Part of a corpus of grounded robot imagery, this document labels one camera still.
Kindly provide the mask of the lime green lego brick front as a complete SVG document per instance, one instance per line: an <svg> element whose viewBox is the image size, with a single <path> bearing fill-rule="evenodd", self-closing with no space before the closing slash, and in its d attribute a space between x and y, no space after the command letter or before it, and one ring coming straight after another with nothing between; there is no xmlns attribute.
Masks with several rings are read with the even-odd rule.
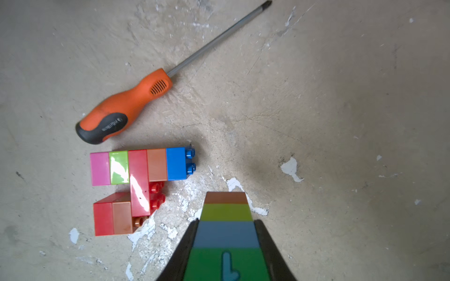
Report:
<svg viewBox="0 0 450 281"><path fill-rule="evenodd" d="M205 204L201 221L253 221L248 204Z"/></svg>

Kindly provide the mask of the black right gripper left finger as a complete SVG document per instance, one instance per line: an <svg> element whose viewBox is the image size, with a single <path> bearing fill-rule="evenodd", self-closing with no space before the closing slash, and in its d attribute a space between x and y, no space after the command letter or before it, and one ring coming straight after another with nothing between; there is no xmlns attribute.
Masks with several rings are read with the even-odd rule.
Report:
<svg viewBox="0 0 450 281"><path fill-rule="evenodd" d="M199 219L190 223L169 262L156 281L182 281L184 279L198 225Z"/></svg>

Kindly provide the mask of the magenta lego brick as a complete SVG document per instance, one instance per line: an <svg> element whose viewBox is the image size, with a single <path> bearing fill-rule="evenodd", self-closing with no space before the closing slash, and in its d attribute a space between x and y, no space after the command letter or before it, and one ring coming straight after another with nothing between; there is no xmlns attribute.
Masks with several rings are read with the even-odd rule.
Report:
<svg viewBox="0 0 450 281"><path fill-rule="evenodd" d="M108 152L91 153L90 170L92 186L111 185L110 157Z"/></svg>

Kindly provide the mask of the red long lego brick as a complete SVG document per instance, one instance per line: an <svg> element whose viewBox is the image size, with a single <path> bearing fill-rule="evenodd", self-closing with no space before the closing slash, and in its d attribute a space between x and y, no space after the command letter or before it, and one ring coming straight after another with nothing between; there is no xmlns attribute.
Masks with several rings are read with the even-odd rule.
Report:
<svg viewBox="0 0 450 281"><path fill-rule="evenodd" d="M128 151L130 174L131 214L133 217L149 217L165 202L161 192L164 181L149 181L147 150Z"/></svg>

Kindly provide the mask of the red square lego brick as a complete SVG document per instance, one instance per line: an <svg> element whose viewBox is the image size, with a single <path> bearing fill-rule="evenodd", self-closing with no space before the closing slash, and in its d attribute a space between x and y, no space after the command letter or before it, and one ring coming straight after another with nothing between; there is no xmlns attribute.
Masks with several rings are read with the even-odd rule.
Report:
<svg viewBox="0 0 450 281"><path fill-rule="evenodd" d="M131 202L129 193L114 193L93 204L96 236L114 235L112 203L123 201Z"/></svg>

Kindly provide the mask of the dark green lego brick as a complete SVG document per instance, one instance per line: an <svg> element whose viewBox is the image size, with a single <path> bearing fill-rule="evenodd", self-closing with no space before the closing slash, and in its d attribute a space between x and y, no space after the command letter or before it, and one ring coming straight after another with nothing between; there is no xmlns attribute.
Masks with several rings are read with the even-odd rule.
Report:
<svg viewBox="0 0 450 281"><path fill-rule="evenodd" d="M185 281L269 281L260 248L194 248Z"/></svg>

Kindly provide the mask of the brown lego brick front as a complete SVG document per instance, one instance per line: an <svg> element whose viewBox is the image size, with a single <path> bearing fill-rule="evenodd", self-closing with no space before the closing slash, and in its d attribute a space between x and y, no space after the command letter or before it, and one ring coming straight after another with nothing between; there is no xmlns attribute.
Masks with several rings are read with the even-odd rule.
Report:
<svg viewBox="0 0 450 281"><path fill-rule="evenodd" d="M245 192L207 192L204 204L248 204Z"/></svg>

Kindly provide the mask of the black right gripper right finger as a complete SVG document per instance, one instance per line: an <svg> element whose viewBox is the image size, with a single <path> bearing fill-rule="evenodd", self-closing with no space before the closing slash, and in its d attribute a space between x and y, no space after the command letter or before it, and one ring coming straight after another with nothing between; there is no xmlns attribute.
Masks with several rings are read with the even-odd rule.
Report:
<svg viewBox="0 0 450 281"><path fill-rule="evenodd" d="M296 281L262 220L254 221L260 248L271 281Z"/></svg>

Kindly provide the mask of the light blue long lego brick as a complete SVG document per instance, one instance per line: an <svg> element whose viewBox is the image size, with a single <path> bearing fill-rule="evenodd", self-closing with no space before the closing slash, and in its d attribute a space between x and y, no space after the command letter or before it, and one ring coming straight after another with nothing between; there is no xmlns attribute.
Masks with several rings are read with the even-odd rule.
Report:
<svg viewBox="0 0 450 281"><path fill-rule="evenodd" d="M252 221L200 221L194 248L260 248Z"/></svg>

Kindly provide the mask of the dark blue lego brick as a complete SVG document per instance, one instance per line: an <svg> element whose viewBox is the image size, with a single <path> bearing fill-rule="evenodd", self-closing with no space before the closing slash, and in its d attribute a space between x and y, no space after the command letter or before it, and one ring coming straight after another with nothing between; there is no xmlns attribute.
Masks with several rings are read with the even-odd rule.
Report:
<svg viewBox="0 0 450 281"><path fill-rule="evenodd" d="M166 148L166 165L168 181L186 180L196 171L193 161L195 149L191 146Z"/></svg>

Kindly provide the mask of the brown lego brick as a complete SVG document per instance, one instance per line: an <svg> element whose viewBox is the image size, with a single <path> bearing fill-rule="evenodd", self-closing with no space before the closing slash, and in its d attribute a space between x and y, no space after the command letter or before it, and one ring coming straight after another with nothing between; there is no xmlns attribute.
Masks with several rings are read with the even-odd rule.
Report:
<svg viewBox="0 0 450 281"><path fill-rule="evenodd" d="M148 181L167 181L167 161L166 149L148 149L147 165L148 165Z"/></svg>
<svg viewBox="0 0 450 281"><path fill-rule="evenodd" d="M149 218L133 217L129 201L112 203L112 217L114 235L133 234Z"/></svg>
<svg viewBox="0 0 450 281"><path fill-rule="evenodd" d="M207 192L204 204L248 204L245 192Z"/></svg>

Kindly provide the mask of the lime green lego brick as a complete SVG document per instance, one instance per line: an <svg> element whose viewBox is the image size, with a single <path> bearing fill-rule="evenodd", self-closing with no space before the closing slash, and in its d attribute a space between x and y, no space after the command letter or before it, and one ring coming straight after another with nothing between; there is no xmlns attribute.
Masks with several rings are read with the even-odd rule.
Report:
<svg viewBox="0 0 450 281"><path fill-rule="evenodd" d="M201 221L253 221L248 204L205 204Z"/></svg>
<svg viewBox="0 0 450 281"><path fill-rule="evenodd" d="M111 185L122 185L130 182L128 151L109 153Z"/></svg>

